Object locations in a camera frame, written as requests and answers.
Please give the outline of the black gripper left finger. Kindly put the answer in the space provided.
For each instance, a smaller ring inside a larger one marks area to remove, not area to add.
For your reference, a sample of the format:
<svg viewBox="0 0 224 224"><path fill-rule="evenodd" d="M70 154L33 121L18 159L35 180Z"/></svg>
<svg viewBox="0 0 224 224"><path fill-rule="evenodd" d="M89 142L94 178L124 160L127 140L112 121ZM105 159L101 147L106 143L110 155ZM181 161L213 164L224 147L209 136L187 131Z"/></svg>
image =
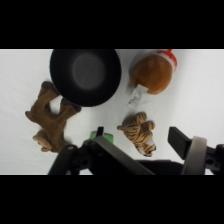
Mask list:
<svg viewBox="0 0 224 224"><path fill-rule="evenodd" d="M153 175L152 171L108 141L103 127L99 127L96 136L85 140L81 147L64 146L49 175L79 175L85 169L93 175Z"/></svg>

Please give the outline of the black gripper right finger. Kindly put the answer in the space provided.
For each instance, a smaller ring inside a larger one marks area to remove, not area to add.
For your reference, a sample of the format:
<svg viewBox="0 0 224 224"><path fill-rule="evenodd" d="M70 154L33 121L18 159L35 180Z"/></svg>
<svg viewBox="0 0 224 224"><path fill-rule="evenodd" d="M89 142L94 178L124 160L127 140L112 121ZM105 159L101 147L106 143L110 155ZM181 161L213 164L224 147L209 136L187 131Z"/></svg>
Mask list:
<svg viewBox="0 0 224 224"><path fill-rule="evenodd" d="M182 175L203 175L206 169L224 175L224 144L209 147L205 138L190 139L176 127L169 128L168 143L184 160Z"/></svg>

